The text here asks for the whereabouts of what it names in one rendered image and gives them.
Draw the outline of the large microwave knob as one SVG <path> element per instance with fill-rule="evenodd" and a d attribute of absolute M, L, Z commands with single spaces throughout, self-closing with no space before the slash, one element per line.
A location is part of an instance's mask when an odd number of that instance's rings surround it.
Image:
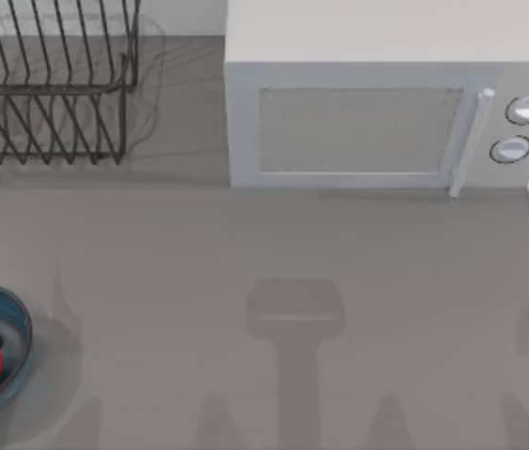
<path fill-rule="evenodd" d="M 529 125 L 529 95 L 512 99 L 506 106 L 505 116 L 516 126 Z"/>

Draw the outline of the small microwave knob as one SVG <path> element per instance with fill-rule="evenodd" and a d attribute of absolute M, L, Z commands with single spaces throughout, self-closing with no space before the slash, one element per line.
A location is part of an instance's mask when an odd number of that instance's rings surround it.
<path fill-rule="evenodd" d="M 495 142 L 489 152 L 490 158 L 498 164 L 513 164 L 529 155 L 529 139 L 517 135 Z"/>

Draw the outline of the pale microwave oven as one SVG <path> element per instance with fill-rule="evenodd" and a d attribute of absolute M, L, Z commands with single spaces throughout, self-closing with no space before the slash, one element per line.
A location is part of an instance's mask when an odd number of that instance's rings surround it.
<path fill-rule="evenodd" d="M 505 116 L 529 95 L 529 0 L 228 0 L 229 62 L 494 64 L 504 73 L 462 190 L 529 183 L 529 155 L 489 155 L 497 141 L 529 139 L 529 125 Z"/>

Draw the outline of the microwave oven door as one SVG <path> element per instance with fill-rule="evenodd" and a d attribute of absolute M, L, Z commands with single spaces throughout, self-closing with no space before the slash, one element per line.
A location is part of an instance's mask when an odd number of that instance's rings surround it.
<path fill-rule="evenodd" d="M 239 188 L 447 188 L 504 71 L 477 63 L 229 62 Z"/>

